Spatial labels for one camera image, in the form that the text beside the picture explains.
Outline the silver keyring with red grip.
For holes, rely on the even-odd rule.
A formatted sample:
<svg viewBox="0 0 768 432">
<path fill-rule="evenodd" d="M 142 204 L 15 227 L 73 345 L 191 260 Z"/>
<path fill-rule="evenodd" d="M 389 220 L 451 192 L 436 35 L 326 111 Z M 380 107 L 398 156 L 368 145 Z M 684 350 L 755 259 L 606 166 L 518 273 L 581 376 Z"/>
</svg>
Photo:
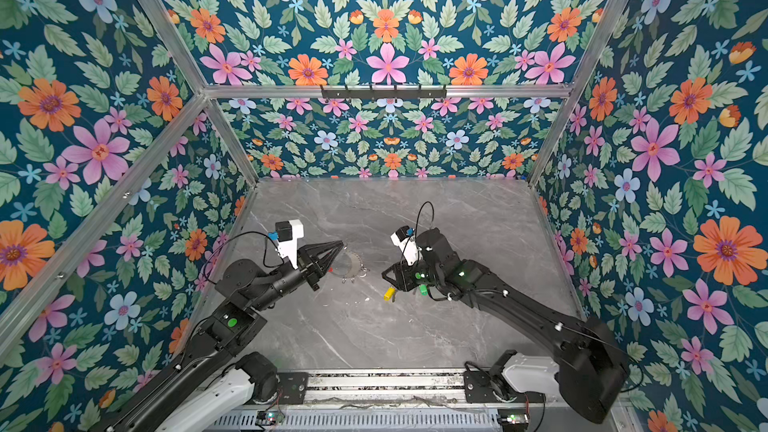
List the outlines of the silver keyring with red grip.
<svg viewBox="0 0 768 432">
<path fill-rule="evenodd" d="M 354 283 L 358 278 L 365 278 L 368 268 L 359 254 L 342 251 L 334 260 L 329 273 L 342 283 Z"/>
</svg>

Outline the yellow key tag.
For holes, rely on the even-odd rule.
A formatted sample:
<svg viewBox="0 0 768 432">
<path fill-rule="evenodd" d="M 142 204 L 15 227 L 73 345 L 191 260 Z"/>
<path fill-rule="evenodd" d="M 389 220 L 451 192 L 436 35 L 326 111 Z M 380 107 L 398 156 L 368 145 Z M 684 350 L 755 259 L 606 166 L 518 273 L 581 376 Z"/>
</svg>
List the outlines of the yellow key tag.
<svg viewBox="0 0 768 432">
<path fill-rule="evenodd" d="M 384 294 L 383 298 L 385 301 L 392 301 L 394 299 L 395 294 L 396 294 L 396 289 L 390 287 Z"/>
</svg>

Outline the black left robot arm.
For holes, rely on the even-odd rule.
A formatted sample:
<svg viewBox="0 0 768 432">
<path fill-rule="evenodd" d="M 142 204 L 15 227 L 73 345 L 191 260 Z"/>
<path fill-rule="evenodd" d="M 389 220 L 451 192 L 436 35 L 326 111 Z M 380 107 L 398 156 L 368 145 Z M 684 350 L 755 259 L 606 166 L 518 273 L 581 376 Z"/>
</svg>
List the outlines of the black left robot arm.
<svg viewBox="0 0 768 432">
<path fill-rule="evenodd" d="M 149 383 L 93 425 L 95 431 L 201 431 L 251 399 L 278 390 L 276 366 L 243 351 L 267 323 L 263 311 L 302 285 L 318 289 L 342 241 L 307 244 L 271 271 L 232 262 L 215 289 L 224 301 L 191 329 L 180 352 Z"/>
</svg>

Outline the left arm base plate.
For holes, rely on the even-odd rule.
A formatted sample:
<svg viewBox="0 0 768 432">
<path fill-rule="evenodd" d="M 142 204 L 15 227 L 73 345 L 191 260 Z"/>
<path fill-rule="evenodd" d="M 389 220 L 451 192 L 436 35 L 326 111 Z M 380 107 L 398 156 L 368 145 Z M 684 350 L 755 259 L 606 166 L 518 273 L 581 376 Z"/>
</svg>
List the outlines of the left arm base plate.
<svg viewBox="0 0 768 432">
<path fill-rule="evenodd" d="M 276 372 L 252 378 L 236 369 L 238 377 L 230 390 L 238 398 L 237 405 L 277 406 L 300 405 L 308 390 L 309 374 L 305 372 Z"/>
</svg>

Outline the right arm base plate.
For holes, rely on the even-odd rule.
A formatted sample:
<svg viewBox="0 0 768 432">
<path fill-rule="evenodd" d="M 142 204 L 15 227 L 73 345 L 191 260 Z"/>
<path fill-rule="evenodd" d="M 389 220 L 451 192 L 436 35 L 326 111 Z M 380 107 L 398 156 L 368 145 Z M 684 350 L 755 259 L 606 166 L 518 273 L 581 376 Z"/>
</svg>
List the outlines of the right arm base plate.
<svg viewBox="0 0 768 432">
<path fill-rule="evenodd" d="M 545 396 L 538 392 L 503 392 L 494 390 L 486 375 L 477 370 L 463 372 L 465 401 L 470 404 L 541 404 Z"/>
</svg>

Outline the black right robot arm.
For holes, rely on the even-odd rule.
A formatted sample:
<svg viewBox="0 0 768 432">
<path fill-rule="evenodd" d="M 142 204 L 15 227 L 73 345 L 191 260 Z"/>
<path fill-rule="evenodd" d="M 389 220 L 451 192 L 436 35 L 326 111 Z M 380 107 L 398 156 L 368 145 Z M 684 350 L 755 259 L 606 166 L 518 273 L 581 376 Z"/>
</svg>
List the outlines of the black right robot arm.
<svg viewBox="0 0 768 432">
<path fill-rule="evenodd" d="M 398 291 L 414 289 L 487 313 L 543 350 L 543 356 L 505 352 L 489 370 L 494 393 L 557 395 L 582 418 L 602 423 L 630 376 L 630 358 L 606 323 L 552 309 L 506 283 L 486 265 L 462 259 L 437 228 L 402 226 L 390 239 L 399 260 L 382 276 Z"/>
</svg>

